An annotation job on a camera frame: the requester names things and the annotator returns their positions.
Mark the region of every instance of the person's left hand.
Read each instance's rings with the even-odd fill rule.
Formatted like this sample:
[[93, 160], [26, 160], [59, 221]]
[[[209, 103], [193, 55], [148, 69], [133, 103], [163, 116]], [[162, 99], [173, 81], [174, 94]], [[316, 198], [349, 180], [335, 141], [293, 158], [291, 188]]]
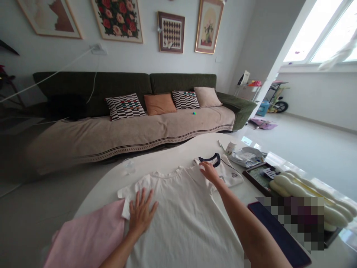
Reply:
[[138, 232], [142, 235], [150, 226], [159, 203], [156, 201], [149, 212], [149, 205], [154, 191], [151, 189], [148, 199], [145, 201], [146, 189], [142, 189], [141, 199], [140, 191], [136, 193], [135, 204], [130, 201], [130, 221], [129, 231]]

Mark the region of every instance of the white t-shirt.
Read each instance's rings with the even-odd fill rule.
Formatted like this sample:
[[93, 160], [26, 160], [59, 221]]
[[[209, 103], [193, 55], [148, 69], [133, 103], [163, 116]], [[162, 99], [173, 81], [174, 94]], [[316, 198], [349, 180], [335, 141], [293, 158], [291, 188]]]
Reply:
[[193, 160], [195, 165], [198, 165], [203, 161], [209, 162], [213, 165], [219, 177], [226, 183], [228, 187], [232, 187], [244, 182], [242, 175], [240, 175], [238, 171], [232, 167], [226, 155], [220, 155], [219, 153], [216, 153], [209, 159], [203, 159], [202, 157], [199, 157]]
[[152, 204], [159, 202], [126, 268], [244, 267], [243, 248], [213, 200], [215, 187], [206, 182], [198, 166], [180, 166], [167, 175], [148, 174], [118, 191], [119, 198], [126, 198], [123, 217], [127, 219], [129, 202], [143, 187], [154, 189]]

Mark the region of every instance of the sofa armrest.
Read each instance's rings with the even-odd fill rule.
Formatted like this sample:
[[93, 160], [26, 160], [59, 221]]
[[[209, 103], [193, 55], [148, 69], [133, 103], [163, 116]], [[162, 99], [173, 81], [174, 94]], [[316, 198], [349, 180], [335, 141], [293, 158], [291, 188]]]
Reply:
[[233, 131], [237, 131], [244, 127], [249, 116], [257, 106], [254, 102], [221, 92], [217, 92], [217, 97], [223, 103], [223, 106], [232, 110], [235, 114]]

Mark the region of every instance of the beige sofa cover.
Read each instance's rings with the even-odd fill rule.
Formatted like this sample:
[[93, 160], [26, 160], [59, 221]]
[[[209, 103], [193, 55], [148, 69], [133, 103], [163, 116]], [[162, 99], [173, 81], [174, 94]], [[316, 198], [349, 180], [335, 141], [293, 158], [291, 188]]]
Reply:
[[221, 106], [113, 122], [110, 117], [60, 121], [39, 135], [29, 145], [27, 154], [37, 172], [43, 175], [79, 163], [178, 143], [204, 133], [231, 131], [234, 118], [233, 111]]

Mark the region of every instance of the pink shirt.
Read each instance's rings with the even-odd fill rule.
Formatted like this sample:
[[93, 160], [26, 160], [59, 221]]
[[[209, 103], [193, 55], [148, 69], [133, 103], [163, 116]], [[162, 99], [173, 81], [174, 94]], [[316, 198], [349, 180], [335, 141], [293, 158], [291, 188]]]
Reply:
[[63, 224], [44, 268], [98, 268], [121, 243], [125, 199]]

